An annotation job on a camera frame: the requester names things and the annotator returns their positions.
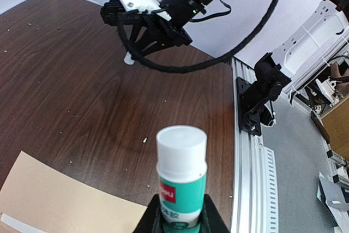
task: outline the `wooden table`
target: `wooden table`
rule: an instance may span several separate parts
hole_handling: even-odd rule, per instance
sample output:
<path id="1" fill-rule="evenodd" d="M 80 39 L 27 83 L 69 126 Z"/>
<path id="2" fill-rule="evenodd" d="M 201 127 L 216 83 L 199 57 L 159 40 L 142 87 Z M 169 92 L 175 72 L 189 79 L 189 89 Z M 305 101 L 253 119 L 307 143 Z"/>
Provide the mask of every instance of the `wooden table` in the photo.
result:
<path id="1" fill-rule="evenodd" d="M 99 10 L 84 0 L 29 0 L 0 16 L 0 187 L 25 151 L 87 185 L 147 205 L 158 192 L 156 133 L 188 124 L 208 134 L 207 193 L 229 225 L 230 67 L 172 75 L 127 66 L 116 29 L 103 24 Z M 150 56 L 173 65 L 209 58 L 193 47 Z"/>

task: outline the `bottle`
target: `bottle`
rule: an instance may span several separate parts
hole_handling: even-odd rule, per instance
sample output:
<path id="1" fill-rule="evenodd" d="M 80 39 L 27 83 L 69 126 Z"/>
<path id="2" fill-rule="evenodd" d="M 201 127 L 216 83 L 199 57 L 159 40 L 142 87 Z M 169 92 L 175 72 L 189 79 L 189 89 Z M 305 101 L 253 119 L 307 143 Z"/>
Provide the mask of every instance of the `bottle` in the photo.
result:
<path id="1" fill-rule="evenodd" d="M 206 185 L 204 131 L 171 126 L 157 134 L 160 204 L 165 233 L 198 233 Z"/>

